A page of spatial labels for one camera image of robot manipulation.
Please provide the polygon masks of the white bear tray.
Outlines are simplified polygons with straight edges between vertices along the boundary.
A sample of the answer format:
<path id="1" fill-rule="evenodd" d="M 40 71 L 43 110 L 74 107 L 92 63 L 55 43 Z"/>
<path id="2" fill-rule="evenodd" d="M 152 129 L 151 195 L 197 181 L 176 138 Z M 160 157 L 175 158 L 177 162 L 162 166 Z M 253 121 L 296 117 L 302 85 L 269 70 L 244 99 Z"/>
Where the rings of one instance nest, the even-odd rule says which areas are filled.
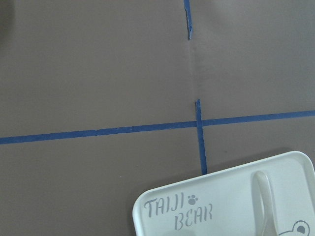
<path id="1" fill-rule="evenodd" d="M 315 172 L 310 158 L 290 151 L 148 190 L 132 217 L 138 236 L 256 236 L 252 176 L 267 174 L 278 236 L 315 233 Z"/>

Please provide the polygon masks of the white ceramic spoon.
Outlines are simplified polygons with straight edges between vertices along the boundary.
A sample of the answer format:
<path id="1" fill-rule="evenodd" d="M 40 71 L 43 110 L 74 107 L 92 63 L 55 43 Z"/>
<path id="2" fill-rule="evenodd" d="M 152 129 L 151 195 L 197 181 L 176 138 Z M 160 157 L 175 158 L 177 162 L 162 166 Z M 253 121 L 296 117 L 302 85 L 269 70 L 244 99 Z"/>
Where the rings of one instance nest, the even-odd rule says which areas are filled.
<path id="1" fill-rule="evenodd" d="M 266 173 L 252 176 L 252 203 L 257 236 L 277 236 L 276 210 L 273 191 Z"/>

